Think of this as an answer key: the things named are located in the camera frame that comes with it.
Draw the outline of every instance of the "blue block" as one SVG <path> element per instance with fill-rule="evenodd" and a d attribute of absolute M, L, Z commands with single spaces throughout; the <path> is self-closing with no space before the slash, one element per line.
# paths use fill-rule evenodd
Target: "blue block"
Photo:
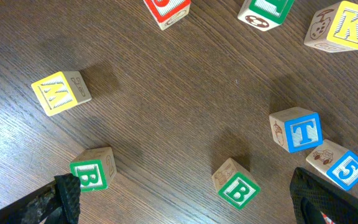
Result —
<path fill-rule="evenodd" d="M 316 147 L 323 143 L 323 130 L 318 113 L 286 121 L 284 126 L 290 153 Z"/>
<path fill-rule="evenodd" d="M 358 183 L 358 156 L 348 151 L 328 171 L 327 175 L 344 190 Z"/>

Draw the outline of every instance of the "dark wood surface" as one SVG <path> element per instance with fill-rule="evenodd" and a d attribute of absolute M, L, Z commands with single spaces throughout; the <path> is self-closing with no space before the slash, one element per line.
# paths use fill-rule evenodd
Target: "dark wood surface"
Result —
<path fill-rule="evenodd" d="M 193 0 L 162 32 L 141 0 L 0 1 L 0 208 L 112 146 L 117 176 L 81 195 L 80 223 L 295 223 L 292 173 L 318 172 L 311 150 L 273 142 L 269 114 L 318 112 L 324 137 L 358 154 L 358 51 L 303 45 L 336 2 L 296 0 L 261 32 L 237 20 L 242 0 Z M 93 99 L 49 118 L 30 85 L 60 70 L 79 70 Z M 241 211 L 211 180 L 228 157 L 262 188 Z"/>

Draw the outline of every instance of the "yellow block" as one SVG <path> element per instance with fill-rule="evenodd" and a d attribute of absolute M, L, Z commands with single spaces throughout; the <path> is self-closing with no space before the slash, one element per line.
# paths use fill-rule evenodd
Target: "yellow block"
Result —
<path fill-rule="evenodd" d="M 48 116 L 70 109 L 78 104 L 63 72 L 57 72 L 31 84 L 42 108 Z"/>
<path fill-rule="evenodd" d="M 358 50 L 358 4 L 341 2 L 327 40 Z"/>

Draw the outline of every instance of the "number block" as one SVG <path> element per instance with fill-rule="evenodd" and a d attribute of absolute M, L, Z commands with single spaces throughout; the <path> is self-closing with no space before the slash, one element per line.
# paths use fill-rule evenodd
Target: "number block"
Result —
<path fill-rule="evenodd" d="M 358 182 L 358 157 L 329 140 L 324 140 L 306 161 L 344 190 L 350 190 Z"/>
<path fill-rule="evenodd" d="M 269 116 L 273 140 L 290 153 L 323 143 L 318 113 L 294 107 Z"/>
<path fill-rule="evenodd" d="M 239 210 L 260 192 L 248 170 L 231 158 L 214 173 L 212 180 L 217 193 Z"/>
<path fill-rule="evenodd" d="M 284 23 L 294 0 L 246 0 L 238 19 L 261 31 L 278 27 Z"/>
<path fill-rule="evenodd" d="M 358 5 L 342 1 L 316 12 L 305 45 L 329 53 L 358 50 Z"/>
<path fill-rule="evenodd" d="M 185 17 L 190 11 L 191 0 L 144 0 L 161 30 Z"/>
<path fill-rule="evenodd" d="M 111 147 L 82 152 L 70 163 L 70 169 L 80 178 L 82 192 L 107 189 L 117 174 Z"/>
<path fill-rule="evenodd" d="M 31 84 L 31 87 L 48 116 L 92 99 L 79 72 L 58 72 Z"/>

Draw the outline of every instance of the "toy block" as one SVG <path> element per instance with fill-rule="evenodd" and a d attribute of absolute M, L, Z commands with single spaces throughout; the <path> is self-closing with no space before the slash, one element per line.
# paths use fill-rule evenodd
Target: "toy block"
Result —
<path fill-rule="evenodd" d="M 269 116 L 273 140 L 290 153 L 323 143 L 318 113 L 294 107 Z"/>
<path fill-rule="evenodd" d="M 217 193 L 237 209 L 242 209 L 260 192 L 250 172 L 229 158 L 212 176 Z"/>
<path fill-rule="evenodd" d="M 111 147 L 85 150 L 70 163 L 70 169 L 80 178 L 82 192 L 107 189 L 117 174 Z"/>
<path fill-rule="evenodd" d="M 332 141 L 324 140 L 306 161 L 344 190 L 358 183 L 358 156 Z"/>
<path fill-rule="evenodd" d="M 92 99 L 79 72 L 57 72 L 31 84 L 31 87 L 48 116 Z"/>
<path fill-rule="evenodd" d="M 358 4 L 341 1 L 316 12 L 305 45 L 329 53 L 358 50 Z"/>
<path fill-rule="evenodd" d="M 185 17 L 190 11 L 191 0 L 144 0 L 161 30 Z"/>
<path fill-rule="evenodd" d="M 284 23 L 295 0 L 246 0 L 238 19 L 267 31 Z"/>

